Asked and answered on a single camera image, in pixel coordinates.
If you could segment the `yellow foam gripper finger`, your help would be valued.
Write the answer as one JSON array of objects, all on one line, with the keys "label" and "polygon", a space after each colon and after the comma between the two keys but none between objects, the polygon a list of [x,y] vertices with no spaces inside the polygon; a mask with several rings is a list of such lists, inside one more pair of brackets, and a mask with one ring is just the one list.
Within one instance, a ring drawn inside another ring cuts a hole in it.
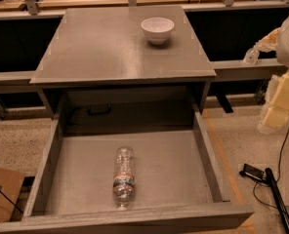
[{"label": "yellow foam gripper finger", "polygon": [[257,129],[268,135],[279,131],[289,121],[289,70],[282,76],[271,76],[265,101]]},{"label": "yellow foam gripper finger", "polygon": [[259,40],[254,48],[260,52],[268,53],[275,50],[279,29],[276,28]]}]

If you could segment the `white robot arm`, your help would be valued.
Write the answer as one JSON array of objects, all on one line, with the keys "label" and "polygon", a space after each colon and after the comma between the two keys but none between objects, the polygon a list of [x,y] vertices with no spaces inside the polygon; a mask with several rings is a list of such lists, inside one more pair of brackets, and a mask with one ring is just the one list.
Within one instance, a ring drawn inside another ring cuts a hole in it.
[{"label": "white robot arm", "polygon": [[280,27],[255,44],[261,52],[276,51],[277,61],[288,68],[281,77],[273,75],[268,83],[258,130],[272,134],[289,121],[289,16]]}]

